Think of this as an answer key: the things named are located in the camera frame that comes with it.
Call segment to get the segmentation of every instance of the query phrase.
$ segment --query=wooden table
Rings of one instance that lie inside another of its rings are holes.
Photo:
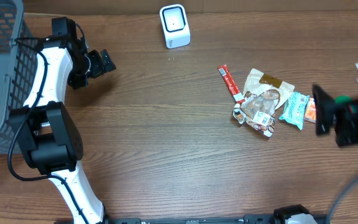
[[[298,203],[326,213],[358,170],[358,146],[338,149],[313,123],[299,131],[277,121],[269,140],[239,126],[216,70],[226,63],[241,90],[256,68],[306,95],[319,83],[333,96],[358,96],[358,11],[190,14],[191,44],[173,50],[158,15],[71,18],[117,65],[66,95],[86,175],[113,217],[230,217]],[[26,21],[35,36],[51,34],[50,17]],[[39,175],[21,155],[14,165]],[[50,182],[16,180],[0,156],[0,223],[70,217]],[[358,223],[358,187],[334,221]]]

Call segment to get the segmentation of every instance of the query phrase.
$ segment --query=gray bin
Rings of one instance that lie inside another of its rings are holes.
[[[23,14],[21,0],[0,0],[0,154],[7,153],[14,135],[9,125],[9,112],[23,105],[37,69],[36,53],[12,41],[32,36]],[[35,40],[23,43],[34,46]],[[17,144],[14,152],[19,152]]]

